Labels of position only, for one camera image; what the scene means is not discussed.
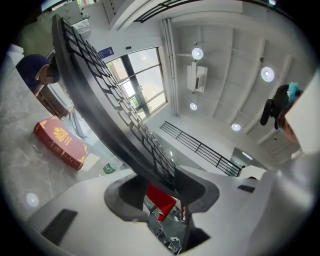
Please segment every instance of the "plastic bottle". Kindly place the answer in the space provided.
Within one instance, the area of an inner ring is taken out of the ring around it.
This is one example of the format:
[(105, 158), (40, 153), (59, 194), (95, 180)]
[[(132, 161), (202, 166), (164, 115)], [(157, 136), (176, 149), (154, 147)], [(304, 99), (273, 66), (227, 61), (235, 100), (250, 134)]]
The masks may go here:
[(107, 174), (112, 174), (115, 171), (118, 171), (122, 164), (123, 162), (115, 156), (106, 164), (105, 167), (102, 168), (102, 170), (98, 172), (97, 176), (100, 177)]

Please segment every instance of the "blue sign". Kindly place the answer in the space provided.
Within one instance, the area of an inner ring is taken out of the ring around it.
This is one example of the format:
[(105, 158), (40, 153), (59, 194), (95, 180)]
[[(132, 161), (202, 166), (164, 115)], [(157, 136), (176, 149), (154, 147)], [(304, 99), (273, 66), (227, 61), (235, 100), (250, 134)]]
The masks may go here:
[(109, 56), (113, 55), (114, 54), (114, 50), (112, 50), (112, 47), (108, 47), (108, 48), (105, 48), (105, 49), (99, 51), (99, 53), (100, 53), (102, 59), (104, 59), (106, 57), (109, 57)]

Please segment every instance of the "black window frame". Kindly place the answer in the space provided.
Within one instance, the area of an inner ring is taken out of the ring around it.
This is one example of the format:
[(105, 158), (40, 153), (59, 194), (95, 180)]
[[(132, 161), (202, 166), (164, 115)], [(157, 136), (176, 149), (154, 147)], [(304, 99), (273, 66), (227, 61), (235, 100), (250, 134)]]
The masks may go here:
[[(136, 53), (136, 52), (141, 52), (141, 51), (144, 51), (144, 50), (148, 50), (148, 49), (155, 49), (156, 55), (157, 55), (157, 59), (158, 59), (158, 64), (150, 66), (150, 67), (145, 68), (143, 70), (140, 70), (138, 72), (134, 72), (134, 68), (133, 68), (132, 63), (130, 61), (129, 55), (133, 54), (133, 53)], [(151, 116), (152, 113), (157, 111), (159, 108), (161, 108), (164, 104), (166, 104), (168, 102), (167, 94), (166, 94), (166, 90), (165, 90), (165, 83), (164, 83), (164, 76), (163, 76), (163, 71), (162, 71), (162, 64), (161, 64), (161, 61), (160, 61), (158, 47), (152, 47), (152, 48), (147, 48), (147, 49), (143, 49), (143, 50), (130, 52), (130, 53), (128, 53), (126, 55), (123, 55), (123, 56), (121, 56), (119, 58), (116, 58), (116, 59), (121, 59), (122, 64), (123, 64), (124, 69), (125, 69), (126, 74), (127, 74), (127, 77), (119, 80), (116, 85), (120, 85), (121, 84), (121, 86), (122, 86), (124, 83), (127, 82), (126, 80), (131, 82), (131, 85), (132, 85), (133, 90), (134, 90), (134, 94), (131, 95), (128, 98), (128, 100), (130, 101), (133, 98), (136, 99), (136, 101), (138, 102), (139, 106), (136, 107), (135, 110), (137, 112), (140, 112), (141, 110), (144, 111), (145, 117), (143, 119)], [(159, 67), (159, 69), (160, 69), (160, 75), (161, 75), (161, 81), (162, 81), (163, 90), (146, 101), (145, 97), (144, 97), (144, 95), (142, 93), (142, 90), (141, 90), (141, 87), (140, 87), (140, 84), (138, 82), (138, 79), (137, 79), (136, 75), (138, 75), (138, 74), (140, 74), (140, 73), (142, 73), (144, 71), (150, 70), (152, 68), (155, 68), (155, 67)], [(148, 103), (151, 102), (152, 100), (154, 100), (156, 97), (160, 96), (161, 94), (164, 94), (165, 101), (150, 112), (150, 110), (148, 108)]]

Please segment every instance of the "gray marble surface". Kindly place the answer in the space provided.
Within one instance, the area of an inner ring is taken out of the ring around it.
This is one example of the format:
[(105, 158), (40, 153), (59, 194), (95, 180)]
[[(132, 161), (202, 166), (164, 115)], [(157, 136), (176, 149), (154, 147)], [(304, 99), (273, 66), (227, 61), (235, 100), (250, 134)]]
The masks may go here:
[[(97, 177), (113, 157), (106, 147), (82, 141), (88, 146), (83, 167), (76, 171), (66, 165), (33, 133), (37, 122), (51, 116), (7, 58), (0, 72), (0, 182), (8, 204), (23, 220), (73, 184)], [(36, 207), (28, 204), (29, 193), (38, 197)]]

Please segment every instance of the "maroon book cover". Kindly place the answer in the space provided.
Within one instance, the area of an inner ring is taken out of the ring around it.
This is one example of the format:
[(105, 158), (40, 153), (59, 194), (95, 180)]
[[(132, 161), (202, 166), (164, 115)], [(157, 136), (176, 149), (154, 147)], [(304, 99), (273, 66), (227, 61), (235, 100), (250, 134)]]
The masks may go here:
[(58, 117), (53, 116), (38, 122), (33, 132), (66, 164), (77, 171), (84, 165), (87, 146), (69, 132)]

